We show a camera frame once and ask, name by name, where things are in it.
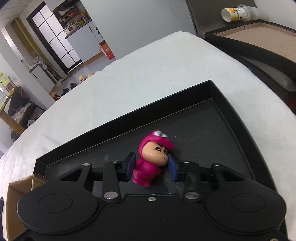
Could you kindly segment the white kitchen cabinet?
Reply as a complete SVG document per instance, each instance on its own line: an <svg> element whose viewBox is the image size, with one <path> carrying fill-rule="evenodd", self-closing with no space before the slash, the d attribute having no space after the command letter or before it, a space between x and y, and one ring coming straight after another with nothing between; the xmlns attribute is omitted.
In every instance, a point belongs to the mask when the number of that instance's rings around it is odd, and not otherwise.
<svg viewBox="0 0 296 241"><path fill-rule="evenodd" d="M76 28L65 39L70 43L82 62L87 62L101 52L100 43L104 40L93 20Z"/></svg>

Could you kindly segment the black glass sliding door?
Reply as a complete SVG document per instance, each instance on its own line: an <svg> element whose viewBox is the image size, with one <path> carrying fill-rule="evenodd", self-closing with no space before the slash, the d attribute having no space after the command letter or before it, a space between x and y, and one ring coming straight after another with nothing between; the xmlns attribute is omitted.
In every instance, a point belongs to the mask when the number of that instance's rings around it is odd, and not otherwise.
<svg viewBox="0 0 296 241"><path fill-rule="evenodd" d="M60 21L45 1L41 1L29 14L27 22L64 73L67 74L81 63L81 59L65 39L66 33Z"/></svg>

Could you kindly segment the grey chair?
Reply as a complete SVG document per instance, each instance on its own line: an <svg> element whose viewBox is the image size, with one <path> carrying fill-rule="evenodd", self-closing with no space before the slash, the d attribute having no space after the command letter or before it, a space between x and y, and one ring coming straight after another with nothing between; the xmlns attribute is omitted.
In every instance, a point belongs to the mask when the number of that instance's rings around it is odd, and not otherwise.
<svg viewBox="0 0 296 241"><path fill-rule="evenodd" d="M189 0L186 1L196 35L205 37L206 33L217 33L222 28L233 28L242 25L241 21L227 23L222 19L221 10L237 7L240 4L256 7L253 0Z"/></svg>

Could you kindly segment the brown cardboard box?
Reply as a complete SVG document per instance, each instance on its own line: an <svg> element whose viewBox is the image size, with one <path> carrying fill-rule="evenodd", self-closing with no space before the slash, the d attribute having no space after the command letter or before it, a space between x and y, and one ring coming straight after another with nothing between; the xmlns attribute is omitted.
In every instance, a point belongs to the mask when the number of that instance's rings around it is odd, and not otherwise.
<svg viewBox="0 0 296 241"><path fill-rule="evenodd" d="M48 181L48 178L38 174L32 174L9 183L5 207L6 235L8 240L14 240L25 231L17 213L17 205L20 199L31 190Z"/></svg>

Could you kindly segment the orange carton box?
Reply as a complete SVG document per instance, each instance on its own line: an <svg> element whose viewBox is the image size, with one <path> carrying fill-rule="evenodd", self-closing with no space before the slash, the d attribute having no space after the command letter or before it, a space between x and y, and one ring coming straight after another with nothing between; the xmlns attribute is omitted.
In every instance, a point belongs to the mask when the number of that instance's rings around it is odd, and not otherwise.
<svg viewBox="0 0 296 241"><path fill-rule="evenodd" d="M110 47L108 46L107 42L105 40L103 40L100 43L100 50L104 53L104 55L109 59L113 59L115 58L114 54L112 53Z"/></svg>

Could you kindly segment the yellow white paper cup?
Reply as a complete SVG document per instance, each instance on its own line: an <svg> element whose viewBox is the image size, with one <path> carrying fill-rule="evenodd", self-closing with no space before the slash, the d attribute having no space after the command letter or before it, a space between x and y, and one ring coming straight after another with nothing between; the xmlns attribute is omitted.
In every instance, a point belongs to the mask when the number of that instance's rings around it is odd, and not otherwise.
<svg viewBox="0 0 296 241"><path fill-rule="evenodd" d="M258 17L253 11L253 7L239 5L235 8L224 8L221 10L222 19L226 22L235 22L235 21L253 21L257 20Z"/></svg>

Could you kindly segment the black tray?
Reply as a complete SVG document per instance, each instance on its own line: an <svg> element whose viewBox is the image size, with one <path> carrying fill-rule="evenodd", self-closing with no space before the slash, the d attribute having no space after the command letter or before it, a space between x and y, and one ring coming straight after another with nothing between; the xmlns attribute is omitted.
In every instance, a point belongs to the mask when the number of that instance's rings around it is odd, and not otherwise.
<svg viewBox="0 0 296 241"><path fill-rule="evenodd" d="M36 160L34 173L49 179L83 164L101 167L137 152L154 130L175 147L173 159L202 167L221 163L274 189L250 131L212 81L197 84L100 125Z"/></svg>

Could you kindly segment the yellow slippers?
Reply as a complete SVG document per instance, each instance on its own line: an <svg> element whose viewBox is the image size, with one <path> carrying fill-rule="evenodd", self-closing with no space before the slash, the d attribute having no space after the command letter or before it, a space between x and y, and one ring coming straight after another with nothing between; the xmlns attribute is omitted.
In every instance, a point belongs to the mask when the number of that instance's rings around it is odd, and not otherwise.
<svg viewBox="0 0 296 241"><path fill-rule="evenodd" d="M94 73L89 73L87 76L85 76L85 75L80 75L80 76L79 76L79 82L83 82L83 81L85 81L87 78L91 77L92 75L94 75Z"/></svg>

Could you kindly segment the pink hooded figurine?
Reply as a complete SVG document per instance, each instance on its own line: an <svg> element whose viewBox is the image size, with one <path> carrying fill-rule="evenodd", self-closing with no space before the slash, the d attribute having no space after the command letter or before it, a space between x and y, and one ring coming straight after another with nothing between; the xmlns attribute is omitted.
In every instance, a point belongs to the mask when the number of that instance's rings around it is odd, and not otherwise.
<svg viewBox="0 0 296 241"><path fill-rule="evenodd" d="M144 137L138 147L139 159L135 163L132 181L150 187L151 181L161 173L161 166L169 160L169 151L175 145L160 130L154 130Z"/></svg>

